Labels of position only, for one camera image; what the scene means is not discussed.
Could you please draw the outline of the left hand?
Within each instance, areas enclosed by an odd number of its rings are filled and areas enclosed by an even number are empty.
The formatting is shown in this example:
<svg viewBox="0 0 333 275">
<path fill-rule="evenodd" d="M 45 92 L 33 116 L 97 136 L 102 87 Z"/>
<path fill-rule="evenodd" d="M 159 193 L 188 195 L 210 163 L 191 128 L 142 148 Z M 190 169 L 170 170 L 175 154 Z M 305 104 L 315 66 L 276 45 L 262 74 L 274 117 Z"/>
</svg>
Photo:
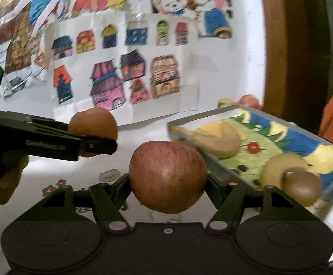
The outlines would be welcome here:
<svg viewBox="0 0 333 275">
<path fill-rule="evenodd" d="M 8 203 L 14 191 L 19 186 L 22 172 L 28 163 L 29 155 L 23 155 L 6 174 L 3 174 L 0 179 L 0 205 Z"/>
</svg>

